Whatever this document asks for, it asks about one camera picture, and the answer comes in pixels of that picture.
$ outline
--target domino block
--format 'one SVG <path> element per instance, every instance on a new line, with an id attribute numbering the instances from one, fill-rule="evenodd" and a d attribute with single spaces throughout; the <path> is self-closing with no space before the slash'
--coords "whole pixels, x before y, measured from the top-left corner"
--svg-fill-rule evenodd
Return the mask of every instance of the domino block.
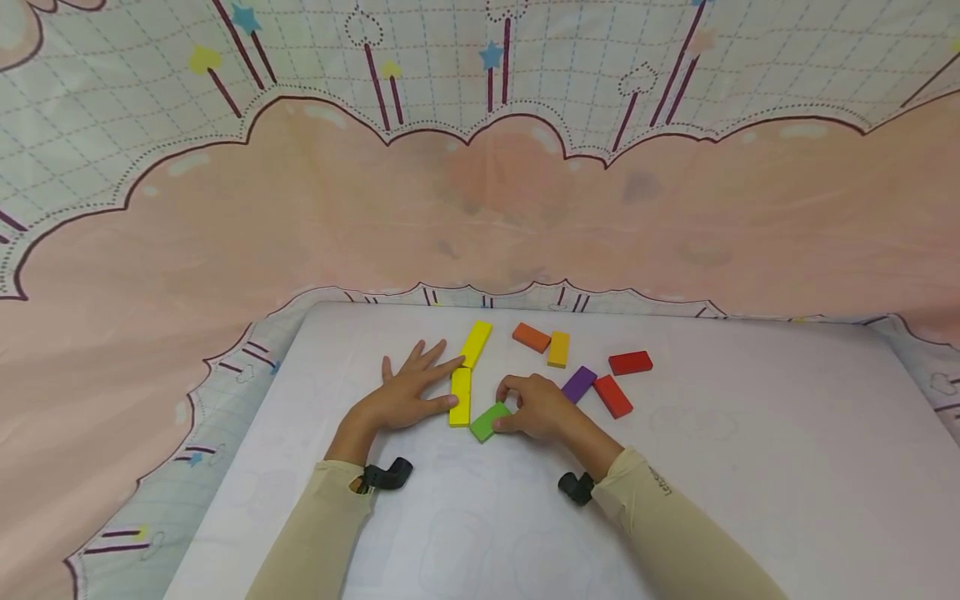
<path id="1" fill-rule="evenodd" d="M 503 402 L 494 402 L 486 413 L 477 417 L 477 420 L 470 424 L 470 433 L 477 439 L 477 442 L 482 444 L 493 435 L 493 422 L 511 414 L 510 409 L 504 406 Z"/>
<path id="2" fill-rule="evenodd" d="M 478 321 L 473 324 L 473 329 L 470 330 L 470 334 L 464 342 L 464 349 L 460 350 L 460 353 L 467 358 L 464 360 L 465 368 L 473 369 L 476 366 L 477 359 L 480 358 L 480 352 L 483 351 L 483 346 L 487 343 L 491 331 L 493 331 L 493 325 L 489 323 Z"/>
<path id="3" fill-rule="evenodd" d="M 646 351 L 617 354 L 611 356 L 608 362 L 610 362 L 610 370 L 613 371 L 614 375 L 650 371 L 654 368 L 654 363 L 650 360 L 650 355 Z"/>
<path id="4" fill-rule="evenodd" d="M 460 403 L 450 409 L 451 427 L 470 425 L 470 369 L 461 367 L 450 376 L 450 393 L 460 398 Z"/>
<path id="5" fill-rule="evenodd" d="M 566 354 L 570 349 L 570 334 L 554 331 L 550 338 L 550 351 L 546 355 L 548 367 L 566 369 Z"/>
<path id="6" fill-rule="evenodd" d="M 607 405 L 607 410 L 610 411 L 614 419 L 619 419 L 634 410 L 634 405 L 624 395 L 623 390 L 616 384 L 612 375 L 604 375 L 594 380 L 593 389 L 597 391 L 600 399 Z"/>
<path id="7" fill-rule="evenodd" d="M 526 323 L 521 323 L 514 329 L 514 339 L 528 348 L 543 354 L 550 346 L 550 336 L 538 331 Z"/>
<path id="8" fill-rule="evenodd" d="M 587 367 L 581 367 L 564 384 L 564 396 L 576 404 L 580 401 L 580 398 L 584 397 L 584 394 L 587 393 L 587 390 L 590 389 L 590 386 L 596 378 L 597 374 L 595 372 Z"/>

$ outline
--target beige sleeve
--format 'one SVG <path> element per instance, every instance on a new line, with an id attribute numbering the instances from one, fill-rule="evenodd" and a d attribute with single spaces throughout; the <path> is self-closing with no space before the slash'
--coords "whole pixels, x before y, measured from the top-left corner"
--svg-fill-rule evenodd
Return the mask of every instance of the beige sleeve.
<path id="1" fill-rule="evenodd" d="M 593 499 L 630 537 L 663 600 L 786 600 L 746 550 L 636 450 L 613 461 Z"/>
<path id="2" fill-rule="evenodd" d="M 253 580 L 247 600 L 339 598 L 353 544 L 371 495 L 350 483 L 363 468 L 322 461 Z"/>

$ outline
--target red block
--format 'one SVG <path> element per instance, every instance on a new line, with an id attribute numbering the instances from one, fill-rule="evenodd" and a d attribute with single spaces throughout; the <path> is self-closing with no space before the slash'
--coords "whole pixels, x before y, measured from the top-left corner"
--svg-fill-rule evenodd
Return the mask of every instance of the red block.
<path id="1" fill-rule="evenodd" d="M 623 394 L 620 386 L 616 385 L 612 375 L 604 375 L 594 379 L 593 389 L 597 391 L 600 399 L 607 405 L 607 410 L 610 411 L 614 419 L 628 415 L 634 410 L 634 405 Z"/>
<path id="2" fill-rule="evenodd" d="M 532 348 L 543 354 L 546 347 L 550 346 L 550 336 L 537 331 L 526 323 L 521 323 L 514 329 L 514 339 L 528 348 Z"/>
<path id="3" fill-rule="evenodd" d="M 650 371 L 654 368 L 654 363 L 650 360 L 650 355 L 647 354 L 646 351 L 617 354 L 616 356 L 611 356 L 608 361 L 610 362 L 610 369 L 614 375 L 627 375 L 632 372 Z"/>

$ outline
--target orange block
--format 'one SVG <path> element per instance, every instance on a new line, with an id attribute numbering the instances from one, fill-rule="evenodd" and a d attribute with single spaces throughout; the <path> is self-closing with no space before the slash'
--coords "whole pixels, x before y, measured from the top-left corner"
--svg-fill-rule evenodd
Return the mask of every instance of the orange block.
<path id="1" fill-rule="evenodd" d="M 546 347 L 550 346 L 550 336 L 537 331 L 526 323 L 521 323 L 514 329 L 514 339 L 528 348 L 532 348 L 543 354 Z"/>

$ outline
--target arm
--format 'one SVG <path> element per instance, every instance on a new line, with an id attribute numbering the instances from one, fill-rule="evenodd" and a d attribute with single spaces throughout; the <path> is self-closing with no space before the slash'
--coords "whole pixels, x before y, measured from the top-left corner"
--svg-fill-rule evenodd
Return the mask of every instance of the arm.
<path id="1" fill-rule="evenodd" d="M 670 486 L 638 452 L 624 449 L 539 375 L 506 377 L 503 401 L 519 392 L 515 415 L 496 431 L 554 439 L 577 457 L 594 481 L 593 498 L 630 539 L 644 573 L 663 600 L 786 600 L 777 584 L 727 533 Z"/>
<path id="2" fill-rule="evenodd" d="M 371 495 L 357 490 L 377 432 L 409 427 L 457 404 L 456 396 L 420 399 L 426 386 L 450 375 L 464 361 L 459 356 L 432 367 L 445 345 L 441 340 L 423 354 L 423 341 L 418 342 L 396 376 L 390 359 L 383 358 L 383 386 L 341 421 L 324 460 L 260 566 L 247 600 L 339 597 L 360 525 L 370 512 Z"/>

